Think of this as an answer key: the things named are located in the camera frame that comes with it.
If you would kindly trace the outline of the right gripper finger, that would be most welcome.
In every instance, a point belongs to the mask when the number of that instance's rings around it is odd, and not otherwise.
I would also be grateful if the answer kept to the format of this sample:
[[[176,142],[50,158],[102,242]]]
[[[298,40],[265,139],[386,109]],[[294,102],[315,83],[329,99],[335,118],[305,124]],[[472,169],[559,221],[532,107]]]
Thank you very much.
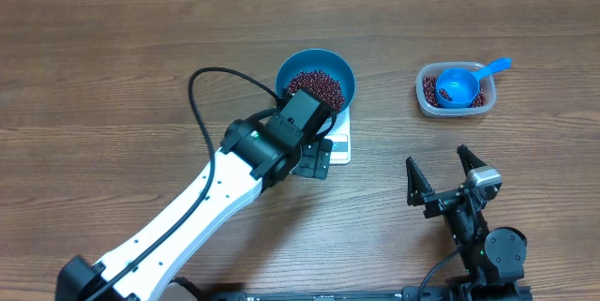
[[[407,204],[411,206],[425,204],[426,197],[434,194],[433,188],[412,157],[406,159],[406,168],[408,180]]]
[[[465,144],[462,144],[457,148],[457,154],[464,173],[469,173],[473,169],[487,166],[487,164],[478,158]]]

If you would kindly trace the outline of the blue plastic measuring scoop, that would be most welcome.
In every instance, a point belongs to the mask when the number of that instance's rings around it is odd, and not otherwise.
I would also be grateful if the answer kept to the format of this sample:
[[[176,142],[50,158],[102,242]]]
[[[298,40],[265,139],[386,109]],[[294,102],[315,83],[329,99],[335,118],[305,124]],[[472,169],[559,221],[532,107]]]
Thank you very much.
[[[481,89],[481,81],[512,67],[512,59],[500,58],[476,71],[465,68],[447,68],[437,78],[435,96],[445,109],[470,107]]]

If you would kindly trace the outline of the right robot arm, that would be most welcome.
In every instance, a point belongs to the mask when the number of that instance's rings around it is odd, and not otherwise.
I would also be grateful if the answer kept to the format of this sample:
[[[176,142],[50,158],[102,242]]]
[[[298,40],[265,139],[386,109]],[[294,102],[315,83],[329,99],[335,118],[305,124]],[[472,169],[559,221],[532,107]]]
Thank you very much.
[[[466,145],[457,148],[465,181],[457,188],[436,192],[413,158],[406,159],[407,204],[425,207],[424,216],[442,216],[456,249],[427,272],[418,286],[401,291],[404,300],[531,300],[524,278],[527,237],[518,229],[490,230],[483,210],[500,192],[498,170],[478,158]],[[466,274],[449,278],[444,286],[430,286],[432,276],[459,257]]]

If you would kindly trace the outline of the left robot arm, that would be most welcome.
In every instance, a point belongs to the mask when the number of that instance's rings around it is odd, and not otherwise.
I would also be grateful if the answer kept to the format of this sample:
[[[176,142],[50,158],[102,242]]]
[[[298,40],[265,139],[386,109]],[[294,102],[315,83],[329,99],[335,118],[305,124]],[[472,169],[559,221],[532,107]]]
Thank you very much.
[[[192,183],[149,224],[95,264],[71,259],[58,300],[159,300],[176,273],[231,216],[288,175],[324,179],[333,141],[276,113],[236,120]]]

